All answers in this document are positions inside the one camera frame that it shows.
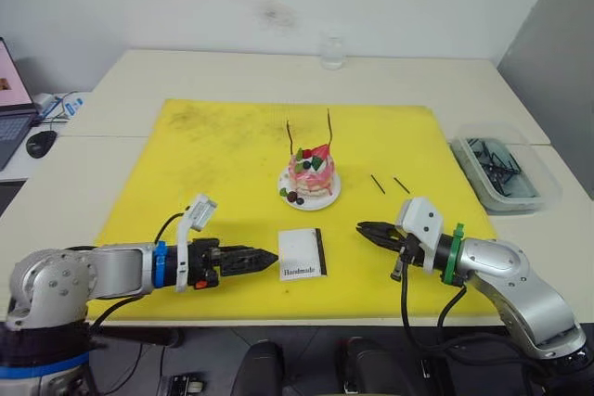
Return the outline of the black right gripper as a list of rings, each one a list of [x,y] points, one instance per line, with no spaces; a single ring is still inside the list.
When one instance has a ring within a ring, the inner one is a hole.
[[[402,280],[405,265],[423,266],[425,253],[414,235],[403,235],[393,224],[386,222],[359,222],[356,230],[373,244],[397,253],[391,272],[394,281]]]

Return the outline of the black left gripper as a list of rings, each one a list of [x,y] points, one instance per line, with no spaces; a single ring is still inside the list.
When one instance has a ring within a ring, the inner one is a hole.
[[[187,246],[188,273],[187,284],[192,288],[213,288],[219,286],[218,265],[213,260],[219,249],[218,238],[194,238]],[[278,261],[278,255],[265,249],[247,246],[220,248],[222,255],[230,261],[220,265],[221,276],[234,276],[258,273]]]

